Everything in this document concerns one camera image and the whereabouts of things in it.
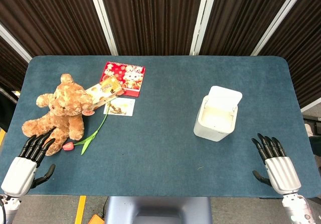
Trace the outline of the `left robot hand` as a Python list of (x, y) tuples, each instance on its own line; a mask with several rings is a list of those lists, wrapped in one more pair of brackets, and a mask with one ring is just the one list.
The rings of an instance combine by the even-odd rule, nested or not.
[(31, 136), (22, 147), (21, 152), (12, 161), (1, 185), (8, 198), (20, 198), (30, 189), (48, 181), (53, 175), (56, 165), (52, 164), (47, 173), (40, 178), (35, 178), (47, 150), (55, 139), (47, 140), (51, 133)]

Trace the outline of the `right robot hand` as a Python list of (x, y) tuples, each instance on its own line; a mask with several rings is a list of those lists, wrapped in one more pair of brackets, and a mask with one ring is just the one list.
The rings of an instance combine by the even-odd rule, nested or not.
[(301, 182), (291, 159), (287, 156), (282, 144), (275, 137), (257, 134), (258, 140), (252, 138), (268, 177), (265, 178), (258, 171), (252, 174), (261, 183), (272, 187), (278, 194), (296, 194), (301, 188)]

